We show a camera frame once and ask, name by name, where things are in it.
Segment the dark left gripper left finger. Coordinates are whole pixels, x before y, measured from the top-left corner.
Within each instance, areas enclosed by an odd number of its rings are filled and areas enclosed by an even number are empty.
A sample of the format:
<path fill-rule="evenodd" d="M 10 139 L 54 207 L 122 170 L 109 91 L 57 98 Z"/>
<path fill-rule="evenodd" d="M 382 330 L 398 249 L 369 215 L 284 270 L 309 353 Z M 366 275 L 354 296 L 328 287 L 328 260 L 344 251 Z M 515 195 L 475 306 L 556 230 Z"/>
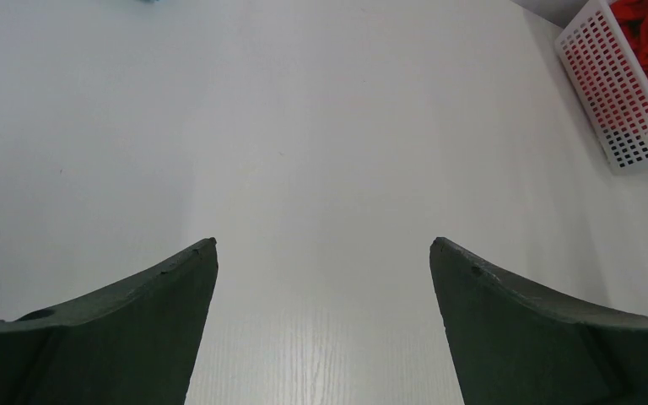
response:
<path fill-rule="evenodd" d="M 218 270 L 207 238 L 76 299 L 0 320 L 0 404 L 182 404 Z"/>

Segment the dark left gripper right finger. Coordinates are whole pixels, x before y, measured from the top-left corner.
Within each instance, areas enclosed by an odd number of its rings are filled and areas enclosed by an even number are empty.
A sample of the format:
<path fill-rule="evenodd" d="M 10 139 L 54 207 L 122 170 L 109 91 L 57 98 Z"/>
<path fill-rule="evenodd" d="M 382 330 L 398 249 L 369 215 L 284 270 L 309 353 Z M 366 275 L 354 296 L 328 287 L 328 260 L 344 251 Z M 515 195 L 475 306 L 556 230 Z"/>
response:
<path fill-rule="evenodd" d="M 648 404 L 648 316 L 579 300 L 451 240 L 429 266 L 467 404 Z"/>

